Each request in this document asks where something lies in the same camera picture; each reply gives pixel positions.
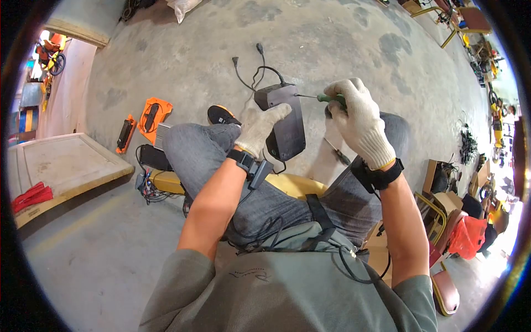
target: glove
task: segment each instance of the glove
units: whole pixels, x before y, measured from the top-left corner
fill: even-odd
[[[345,97],[346,110],[336,100],[328,103],[328,110],[347,145],[370,169],[383,168],[396,159],[395,149],[383,131],[386,125],[380,119],[380,109],[359,78],[334,82],[324,93],[330,97],[341,93]]]
[[[285,118],[291,111],[292,107],[288,104],[280,104],[262,111],[251,98],[242,113],[242,134],[234,143],[258,158],[274,124]]]

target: black wristband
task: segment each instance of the black wristband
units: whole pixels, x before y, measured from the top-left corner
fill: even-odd
[[[373,188],[376,190],[387,189],[389,183],[396,180],[402,171],[404,166],[399,158],[396,158],[395,164],[387,171],[377,169],[372,171],[367,163],[363,162],[361,167],[351,166],[350,171],[361,182],[361,184],[367,189],[369,193],[373,193]]]
[[[238,151],[232,149],[227,154],[227,158],[234,159],[236,161],[236,165],[243,169],[246,173],[249,173],[249,170],[254,163],[253,155],[247,151]]]

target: aluminum heat sink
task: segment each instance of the aluminum heat sink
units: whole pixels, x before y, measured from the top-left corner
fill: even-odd
[[[166,136],[168,129],[170,129],[171,127],[172,126],[170,126],[169,124],[159,122],[159,125],[157,126],[157,132],[155,133],[155,144],[153,144],[153,147],[155,149],[164,151],[164,149],[162,148],[162,142],[164,141],[164,136]]]

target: knee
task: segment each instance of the knee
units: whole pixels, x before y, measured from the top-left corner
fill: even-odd
[[[411,141],[411,127],[406,119],[396,114],[382,113],[386,124],[387,140],[395,149],[398,158],[406,158]]]
[[[195,123],[176,124],[166,132],[162,142],[162,148],[167,154],[170,151],[178,149],[179,146],[184,147],[186,142],[194,141],[198,135],[203,135],[201,125]]]

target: green screwdriver handle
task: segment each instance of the green screwdriver handle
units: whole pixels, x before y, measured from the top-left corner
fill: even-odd
[[[343,97],[342,94],[337,94],[335,97],[330,97],[330,96],[327,96],[325,95],[324,93],[320,93],[317,95],[317,100],[318,101],[324,101],[326,103],[329,103],[331,102],[332,100],[337,100],[338,102],[341,103],[341,105],[343,105],[345,108],[347,108],[347,102],[345,101],[345,97]]]

